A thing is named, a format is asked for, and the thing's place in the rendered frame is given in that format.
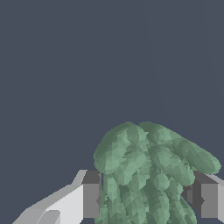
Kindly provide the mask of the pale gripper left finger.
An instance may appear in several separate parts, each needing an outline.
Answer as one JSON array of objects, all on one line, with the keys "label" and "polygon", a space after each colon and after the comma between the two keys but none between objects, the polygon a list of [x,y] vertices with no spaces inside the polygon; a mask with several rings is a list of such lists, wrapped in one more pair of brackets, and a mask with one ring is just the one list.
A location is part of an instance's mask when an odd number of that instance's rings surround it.
[{"label": "pale gripper left finger", "polygon": [[26,208],[12,224],[81,224],[98,218],[102,198],[102,174],[79,170],[70,185]]}]

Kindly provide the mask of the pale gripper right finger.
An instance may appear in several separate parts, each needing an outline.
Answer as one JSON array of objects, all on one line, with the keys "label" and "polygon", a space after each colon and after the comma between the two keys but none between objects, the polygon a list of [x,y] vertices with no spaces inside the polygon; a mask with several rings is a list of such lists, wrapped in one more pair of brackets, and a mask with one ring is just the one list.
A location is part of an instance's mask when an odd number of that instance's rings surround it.
[{"label": "pale gripper right finger", "polygon": [[215,218],[224,223],[224,180],[198,171],[194,176],[193,184],[183,187],[183,197],[201,218]]}]

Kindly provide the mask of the green lumpy plant-like object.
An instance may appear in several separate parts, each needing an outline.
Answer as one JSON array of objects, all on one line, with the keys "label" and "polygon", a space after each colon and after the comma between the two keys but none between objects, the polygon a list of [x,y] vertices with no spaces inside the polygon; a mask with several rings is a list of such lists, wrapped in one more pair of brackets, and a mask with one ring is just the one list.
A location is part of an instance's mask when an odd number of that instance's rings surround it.
[{"label": "green lumpy plant-like object", "polygon": [[125,122],[102,138],[94,166],[103,175],[95,224],[197,224],[181,193],[195,172],[216,174],[221,163],[162,125]]}]

